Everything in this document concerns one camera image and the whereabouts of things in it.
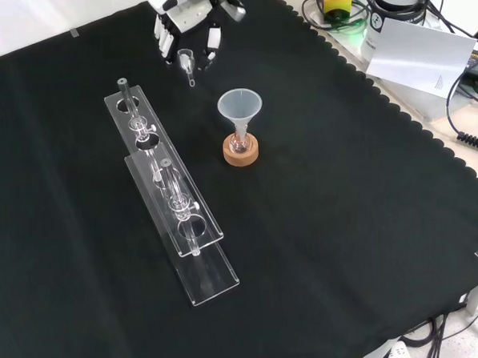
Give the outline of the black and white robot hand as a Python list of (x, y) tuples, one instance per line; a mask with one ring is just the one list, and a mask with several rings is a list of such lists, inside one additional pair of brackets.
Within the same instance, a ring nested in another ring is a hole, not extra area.
[(176, 60), (182, 36), (203, 26), (208, 29), (207, 44), (198, 64), (200, 70), (206, 70), (213, 64), (220, 48), (222, 27), (215, 20), (215, 13), (222, 10), (235, 22), (242, 21), (247, 14), (240, 0), (147, 1), (156, 13), (154, 36), (159, 45), (159, 53), (168, 64)]

